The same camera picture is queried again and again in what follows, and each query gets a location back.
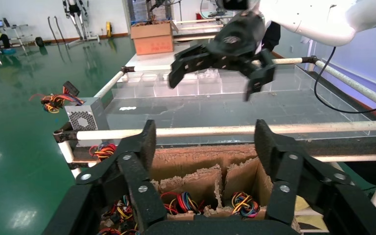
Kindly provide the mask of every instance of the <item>bundle of colored wires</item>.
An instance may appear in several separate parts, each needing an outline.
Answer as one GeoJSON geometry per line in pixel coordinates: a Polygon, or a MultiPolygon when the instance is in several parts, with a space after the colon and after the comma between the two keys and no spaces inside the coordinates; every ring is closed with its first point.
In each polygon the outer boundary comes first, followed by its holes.
{"type": "Polygon", "coordinates": [[[31,96],[31,98],[29,98],[29,101],[31,101],[37,95],[41,96],[41,104],[43,105],[44,111],[52,114],[60,112],[60,108],[64,107],[66,101],[76,102],[77,105],[84,104],[83,100],[71,95],[70,92],[64,86],[62,94],[35,94],[31,96]]]}
{"type": "Polygon", "coordinates": [[[235,192],[231,199],[233,214],[240,213],[243,217],[254,218],[260,211],[260,205],[244,192],[235,192]]]}
{"type": "Polygon", "coordinates": [[[126,195],[123,196],[123,202],[119,201],[116,210],[119,212],[122,221],[133,217],[132,207],[130,206],[130,202],[126,195]]]}
{"type": "Polygon", "coordinates": [[[98,232],[97,235],[121,235],[121,233],[117,229],[106,228],[100,230],[100,232],[98,232]]]}
{"type": "Polygon", "coordinates": [[[99,145],[93,145],[89,149],[89,154],[91,156],[96,155],[99,160],[104,160],[110,156],[113,155],[113,153],[116,151],[116,145],[112,143],[103,142],[99,145]]]}
{"type": "Polygon", "coordinates": [[[187,213],[188,211],[193,211],[194,213],[201,213],[203,212],[202,205],[204,204],[204,200],[198,206],[194,200],[191,199],[191,195],[189,192],[183,193],[175,193],[175,192],[166,192],[161,195],[161,199],[166,195],[174,195],[176,196],[169,204],[164,204],[166,210],[170,214],[179,214],[179,213],[187,213]]]}
{"type": "Polygon", "coordinates": [[[97,235],[127,235],[127,234],[134,234],[134,235],[139,235],[139,231],[135,229],[129,229],[123,233],[121,233],[117,229],[111,229],[111,228],[106,228],[100,230],[100,232],[97,233],[97,235]]]}

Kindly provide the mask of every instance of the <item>cardboard divider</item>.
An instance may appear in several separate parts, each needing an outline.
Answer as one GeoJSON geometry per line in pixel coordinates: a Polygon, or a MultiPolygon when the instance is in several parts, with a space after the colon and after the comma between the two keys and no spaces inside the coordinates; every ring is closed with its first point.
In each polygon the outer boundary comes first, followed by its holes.
{"type": "Polygon", "coordinates": [[[210,168],[218,164],[224,180],[228,166],[255,157],[253,144],[157,149],[150,175],[152,179],[158,181],[174,176],[184,177],[198,169],[210,168]]]}
{"type": "MultiPolygon", "coordinates": [[[[183,178],[175,176],[161,180],[158,191],[160,194],[165,192],[189,192],[192,200],[198,205],[204,200],[203,205],[210,205],[216,208],[219,206],[218,202],[221,201],[221,188],[221,168],[219,165],[215,165],[211,168],[197,170],[195,173],[188,174],[183,178]]],[[[166,195],[163,197],[163,201],[169,204],[174,198],[172,195],[166,195]]]]}
{"type": "MultiPolygon", "coordinates": [[[[273,184],[257,157],[253,144],[157,149],[150,170],[160,193],[187,191],[200,204],[204,216],[231,216],[234,192],[251,195],[260,205],[255,219],[264,219],[273,184]]],[[[172,198],[164,198],[169,203],[172,198]]],[[[168,215],[173,220],[193,220],[193,212],[168,215]]],[[[292,228],[300,231],[293,221],[292,228]]]]}

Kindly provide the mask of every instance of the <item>wooden baseboard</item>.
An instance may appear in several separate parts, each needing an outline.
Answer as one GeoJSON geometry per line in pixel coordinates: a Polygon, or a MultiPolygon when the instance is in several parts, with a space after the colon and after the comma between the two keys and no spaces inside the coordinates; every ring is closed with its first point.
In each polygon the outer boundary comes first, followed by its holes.
{"type": "MultiPolygon", "coordinates": [[[[127,36],[129,36],[128,33],[116,33],[116,34],[112,35],[112,38],[127,37],[127,36]]],[[[106,35],[100,35],[99,37],[100,37],[100,39],[107,39],[106,35]]],[[[71,43],[71,42],[74,42],[78,39],[80,39],[80,38],[65,38],[64,40],[66,40],[66,43],[71,43]]],[[[58,43],[60,43],[60,42],[63,42],[63,39],[57,39],[57,41],[58,41],[58,43]]],[[[56,43],[56,41],[55,40],[46,40],[46,41],[44,41],[44,43],[56,43]]]]}
{"type": "Polygon", "coordinates": [[[276,57],[276,59],[284,59],[284,57],[283,57],[283,56],[281,56],[281,55],[277,54],[277,53],[276,53],[276,52],[274,52],[274,51],[272,51],[272,54],[273,54],[273,56],[274,56],[274,57],[276,57]]]}

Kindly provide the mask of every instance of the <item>yellow wire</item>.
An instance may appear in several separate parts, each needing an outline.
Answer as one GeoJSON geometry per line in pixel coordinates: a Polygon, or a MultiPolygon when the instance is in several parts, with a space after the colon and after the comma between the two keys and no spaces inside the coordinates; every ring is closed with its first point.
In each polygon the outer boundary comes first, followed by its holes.
{"type": "Polygon", "coordinates": [[[196,206],[196,210],[198,210],[198,205],[194,202],[194,201],[191,201],[191,199],[189,197],[188,198],[188,201],[191,202],[191,204],[193,204],[194,206],[196,206]]]}
{"type": "Polygon", "coordinates": [[[123,213],[120,207],[117,207],[117,211],[123,216],[124,219],[130,219],[130,217],[132,217],[132,215],[127,216],[125,213],[123,213]]]}
{"type": "Polygon", "coordinates": [[[237,213],[237,210],[242,206],[242,205],[245,205],[245,206],[249,206],[247,205],[245,202],[247,201],[247,199],[249,199],[250,196],[247,196],[246,198],[244,198],[244,200],[242,202],[240,202],[239,204],[237,204],[237,206],[234,208],[234,211],[233,211],[233,214],[234,213],[237,213]]]}
{"type": "Polygon", "coordinates": [[[172,200],[171,203],[169,204],[169,212],[171,212],[171,214],[173,214],[173,213],[172,213],[172,210],[171,210],[171,209],[172,209],[172,203],[173,203],[175,200],[176,200],[176,198],[175,198],[174,200],[172,200]]]}

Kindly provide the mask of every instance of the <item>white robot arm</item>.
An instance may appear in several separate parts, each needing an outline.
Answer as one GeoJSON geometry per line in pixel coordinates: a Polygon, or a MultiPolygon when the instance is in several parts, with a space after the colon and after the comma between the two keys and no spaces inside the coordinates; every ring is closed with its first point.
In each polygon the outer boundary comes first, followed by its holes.
{"type": "Polygon", "coordinates": [[[376,0],[259,0],[252,8],[291,32],[339,47],[376,27],[376,0]]]}

